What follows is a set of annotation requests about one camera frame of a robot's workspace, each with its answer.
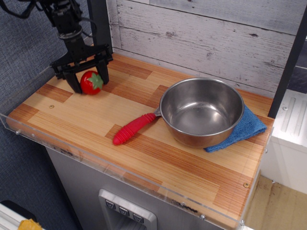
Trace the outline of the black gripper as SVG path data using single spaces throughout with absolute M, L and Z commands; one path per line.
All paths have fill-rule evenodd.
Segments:
M 107 65 L 109 61 L 102 51 L 95 53 L 92 46 L 86 45 L 82 40 L 70 40 L 66 43 L 68 51 L 50 65 L 59 79 L 65 79 L 75 93 L 82 93 L 81 85 L 76 73 L 90 68 L 96 68 L 104 84 L 108 84 L 109 75 Z

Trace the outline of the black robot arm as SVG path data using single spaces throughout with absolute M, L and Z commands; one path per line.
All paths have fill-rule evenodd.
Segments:
M 67 48 L 65 55 L 50 64 L 56 77 L 66 80 L 76 93 L 102 90 L 109 82 L 107 65 L 113 58 L 108 44 L 84 42 L 80 5 L 74 0 L 41 0 L 40 5 Z

